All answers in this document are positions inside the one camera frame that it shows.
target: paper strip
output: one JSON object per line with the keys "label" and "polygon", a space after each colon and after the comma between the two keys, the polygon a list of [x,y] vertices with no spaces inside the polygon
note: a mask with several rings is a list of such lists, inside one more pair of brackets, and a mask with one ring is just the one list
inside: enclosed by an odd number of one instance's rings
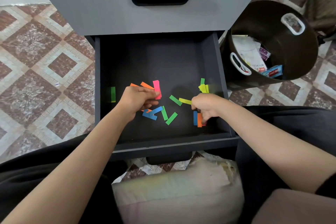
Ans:
{"label": "paper strip", "polygon": [[145,116],[146,118],[149,118],[149,119],[152,119],[152,120],[156,120],[158,117],[155,116],[155,115],[150,115],[149,113],[147,112],[143,112],[142,113],[143,116]]}
{"label": "paper strip", "polygon": [[145,83],[145,82],[142,82],[141,84],[140,84],[142,87],[145,87],[145,88],[149,88],[149,89],[154,89],[152,86],[150,86],[150,85],[148,85],[147,83]]}
{"label": "paper strip", "polygon": [[202,127],[202,114],[201,113],[197,114],[197,127],[198,128]]}
{"label": "paper strip", "polygon": [[176,116],[177,116],[177,113],[174,112],[174,113],[172,114],[172,116],[170,116],[170,118],[166,121],[166,124],[167,124],[167,125],[171,124],[171,122],[176,118]]}
{"label": "paper strip", "polygon": [[163,110],[163,108],[162,108],[162,106],[160,106],[160,107],[154,109],[153,111],[151,111],[150,115],[154,115],[154,114],[156,114],[158,112],[161,112],[162,110]]}
{"label": "paper strip", "polygon": [[164,106],[162,106],[162,111],[161,111],[161,113],[162,113],[162,116],[163,116],[163,120],[168,120],[168,115],[167,115],[167,113],[166,113],[166,109],[165,109]]}
{"label": "paper strip", "polygon": [[182,102],[181,101],[179,101],[177,98],[175,98],[173,95],[170,95],[170,97],[169,97],[171,100],[173,100],[175,103],[177,103],[179,106],[181,106],[182,105]]}
{"label": "paper strip", "polygon": [[194,111],[194,126],[197,126],[197,111]]}
{"label": "paper strip", "polygon": [[199,90],[200,90],[200,91],[202,91],[202,93],[207,93],[207,90],[206,90],[206,88],[205,88],[205,85],[204,85],[204,84],[202,84],[202,85],[198,86],[198,88],[199,88]]}
{"label": "paper strip", "polygon": [[180,102],[182,102],[182,103],[191,105],[191,100],[187,100],[187,99],[184,99],[184,98],[179,98],[178,100],[179,100]]}
{"label": "paper strip", "polygon": [[115,103],[115,102],[116,102],[116,88],[111,87],[111,103]]}
{"label": "paper strip", "polygon": [[162,95],[161,95],[161,90],[160,90],[160,82],[158,80],[153,81],[153,86],[154,86],[155,91],[160,91],[160,95],[158,95],[155,99],[161,99]]}

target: orange paper strip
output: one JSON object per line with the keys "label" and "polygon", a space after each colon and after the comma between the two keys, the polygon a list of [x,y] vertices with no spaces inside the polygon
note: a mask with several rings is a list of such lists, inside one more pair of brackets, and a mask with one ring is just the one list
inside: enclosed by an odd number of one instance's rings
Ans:
{"label": "orange paper strip", "polygon": [[142,82],[141,84],[140,84],[142,87],[145,87],[145,88],[149,88],[149,89],[154,89],[152,86],[149,86],[147,83],[145,83],[145,82]]}
{"label": "orange paper strip", "polygon": [[202,114],[201,113],[197,114],[197,127],[198,128],[202,127]]}

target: drawer front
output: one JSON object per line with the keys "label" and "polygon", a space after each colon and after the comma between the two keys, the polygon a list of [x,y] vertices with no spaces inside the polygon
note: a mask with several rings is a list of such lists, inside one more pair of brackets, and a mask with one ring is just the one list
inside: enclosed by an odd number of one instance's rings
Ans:
{"label": "drawer front", "polygon": [[132,0],[50,0],[80,35],[229,29],[250,0],[188,0],[136,6]]}

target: patterned tile floor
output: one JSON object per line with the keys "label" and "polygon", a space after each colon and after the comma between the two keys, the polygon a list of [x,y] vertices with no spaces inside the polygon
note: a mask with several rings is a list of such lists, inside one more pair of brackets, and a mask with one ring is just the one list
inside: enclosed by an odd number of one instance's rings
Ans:
{"label": "patterned tile floor", "polygon": [[[276,1],[305,9],[306,0]],[[0,80],[0,162],[93,128],[95,52],[53,5],[0,7]],[[336,109],[336,41],[320,47],[304,77],[233,92],[230,100]],[[189,162],[151,166],[135,159],[120,180],[185,169]]]}

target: left hand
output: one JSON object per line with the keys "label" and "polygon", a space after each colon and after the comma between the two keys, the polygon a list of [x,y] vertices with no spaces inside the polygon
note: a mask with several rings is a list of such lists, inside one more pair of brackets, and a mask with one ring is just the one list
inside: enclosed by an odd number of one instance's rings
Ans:
{"label": "left hand", "polygon": [[159,94],[159,91],[155,92],[154,90],[145,87],[128,86],[125,88],[116,107],[122,107],[123,110],[131,115],[132,120],[137,111],[149,109],[153,105],[158,105],[159,102],[155,100],[155,98]]}

